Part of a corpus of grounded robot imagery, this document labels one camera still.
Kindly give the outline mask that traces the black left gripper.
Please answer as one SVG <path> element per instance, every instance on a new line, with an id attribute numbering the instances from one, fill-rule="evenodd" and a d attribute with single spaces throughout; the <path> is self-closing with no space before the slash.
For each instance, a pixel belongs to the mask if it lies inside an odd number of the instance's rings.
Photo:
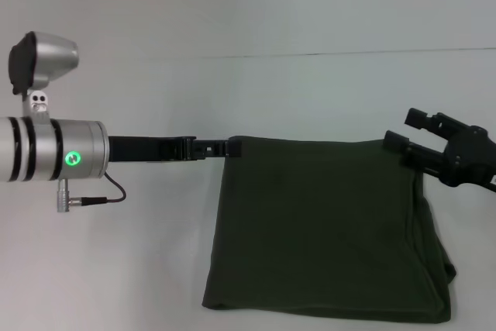
<path id="1" fill-rule="evenodd" d="M 169 162 L 240 157 L 241 140 L 198 140 L 194 136 L 110 136 L 110 162 Z"/>

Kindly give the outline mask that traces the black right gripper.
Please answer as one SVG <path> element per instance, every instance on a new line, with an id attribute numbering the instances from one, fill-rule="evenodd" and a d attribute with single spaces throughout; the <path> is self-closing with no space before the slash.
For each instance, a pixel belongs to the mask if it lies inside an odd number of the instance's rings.
<path id="1" fill-rule="evenodd" d="M 447 141 L 442 152 L 413 143 L 409 138 L 388 130 L 383 148 L 400 156 L 400 164 L 431 175 L 455 188 L 475 184 L 495 191 L 495 142 L 486 129 L 468 126 L 441 112 L 429 116 L 410 108 L 405 124 L 425 129 Z"/>

